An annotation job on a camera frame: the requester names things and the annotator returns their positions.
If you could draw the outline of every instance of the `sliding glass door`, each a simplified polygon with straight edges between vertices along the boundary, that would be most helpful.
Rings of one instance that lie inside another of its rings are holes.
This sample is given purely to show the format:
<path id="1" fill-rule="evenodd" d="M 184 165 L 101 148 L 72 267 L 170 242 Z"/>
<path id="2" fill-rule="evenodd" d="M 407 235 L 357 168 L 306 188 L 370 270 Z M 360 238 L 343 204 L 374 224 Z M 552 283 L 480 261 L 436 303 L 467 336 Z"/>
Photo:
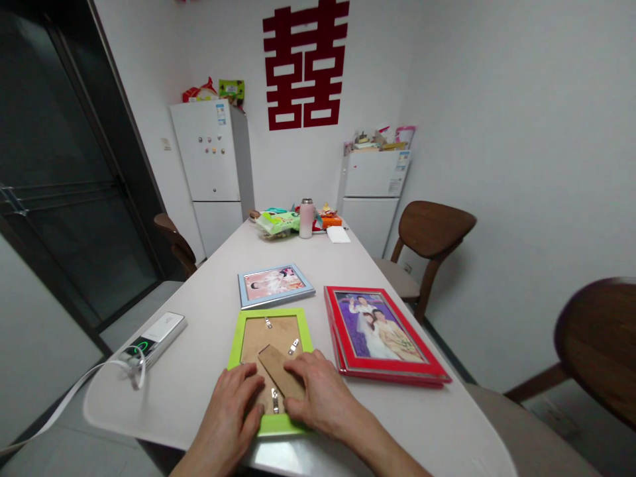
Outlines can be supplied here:
<path id="1" fill-rule="evenodd" d="M 2 8 L 0 35 L 0 220 L 99 330 L 160 270 L 60 39 Z"/>

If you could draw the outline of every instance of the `chair backrest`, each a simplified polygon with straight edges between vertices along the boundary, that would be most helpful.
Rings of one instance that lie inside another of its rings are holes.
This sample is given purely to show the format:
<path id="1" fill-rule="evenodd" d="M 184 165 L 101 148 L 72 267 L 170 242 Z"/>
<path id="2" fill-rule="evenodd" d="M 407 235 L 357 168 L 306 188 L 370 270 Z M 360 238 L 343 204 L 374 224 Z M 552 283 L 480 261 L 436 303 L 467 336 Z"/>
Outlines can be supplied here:
<path id="1" fill-rule="evenodd" d="M 154 224 L 172 245 L 172 253 L 179 259 L 185 269 L 185 275 L 190 278 L 197 271 L 197 258 L 183 235 L 179 233 L 174 222 L 167 214 L 157 214 Z"/>
<path id="2" fill-rule="evenodd" d="M 564 371 L 636 431 L 636 279 L 579 290 L 558 318 L 555 346 Z"/>
<path id="3" fill-rule="evenodd" d="M 424 258 L 433 258 L 450 249 L 477 223 L 473 214 L 435 202 L 414 201 L 399 220 L 401 241 Z"/>

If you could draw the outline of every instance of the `orange box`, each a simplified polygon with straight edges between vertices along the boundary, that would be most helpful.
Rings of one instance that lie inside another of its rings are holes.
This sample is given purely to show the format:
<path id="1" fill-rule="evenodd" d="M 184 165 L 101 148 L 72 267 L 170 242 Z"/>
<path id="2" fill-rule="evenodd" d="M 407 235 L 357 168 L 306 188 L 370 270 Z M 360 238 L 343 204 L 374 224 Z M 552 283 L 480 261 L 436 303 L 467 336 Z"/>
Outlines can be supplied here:
<path id="1" fill-rule="evenodd" d="M 323 229 L 328 229 L 329 227 L 333 227 L 334 225 L 342 225 L 343 220 L 334 215 L 333 217 L 323 217 Z"/>

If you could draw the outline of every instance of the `white table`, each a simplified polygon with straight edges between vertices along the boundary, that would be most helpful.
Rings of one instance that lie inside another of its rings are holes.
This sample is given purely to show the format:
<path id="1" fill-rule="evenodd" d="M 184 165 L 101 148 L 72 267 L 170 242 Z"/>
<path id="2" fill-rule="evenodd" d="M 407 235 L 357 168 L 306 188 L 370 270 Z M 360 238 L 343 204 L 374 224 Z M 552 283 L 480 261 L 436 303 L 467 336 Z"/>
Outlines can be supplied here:
<path id="1" fill-rule="evenodd" d="M 333 349 L 323 286 L 384 288 L 453 378 L 443 390 L 346 380 L 356 398 L 406 451 L 436 477 L 515 476 L 493 427 L 358 239 L 348 233 L 350 244 L 332 244 L 326 235 L 263 242 L 250 223 L 244 223 L 140 329 L 147 329 L 166 311 L 185 315 L 188 322 L 151 368 L 143 390 L 134 392 L 120 370 L 104 367 L 84 401 L 85 418 L 102 429 L 188 449 L 230 355 L 240 311 L 237 274 L 295 262 L 317 293 L 284 306 L 304 308 L 313 345 L 328 359 L 333 360 Z M 285 475 L 370 473 L 348 449 L 316 434 L 261 439 L 244 463 Z"/>

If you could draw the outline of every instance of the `bride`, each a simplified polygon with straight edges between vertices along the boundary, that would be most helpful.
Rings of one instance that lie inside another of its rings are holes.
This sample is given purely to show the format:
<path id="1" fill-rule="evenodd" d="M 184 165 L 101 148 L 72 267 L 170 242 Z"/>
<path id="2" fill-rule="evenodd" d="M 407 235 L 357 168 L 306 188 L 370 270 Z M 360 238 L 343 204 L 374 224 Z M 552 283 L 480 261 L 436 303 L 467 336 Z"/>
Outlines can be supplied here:
<path id="1" fill-rule="evenodd" d="M 364 335 L 366 347 L 372 358 L 394 359 L 399 360 L 400 357 L 391 351 L 380 338 L 380 328 L 373 324 L 373 310 L 375 308 L 368 304 L 366 298 L 357 297 L 358 305 L 355 305 L 353 298 L 349 300 L 349 311 L 358 313 L 358 326 L 356 331 Z"/>

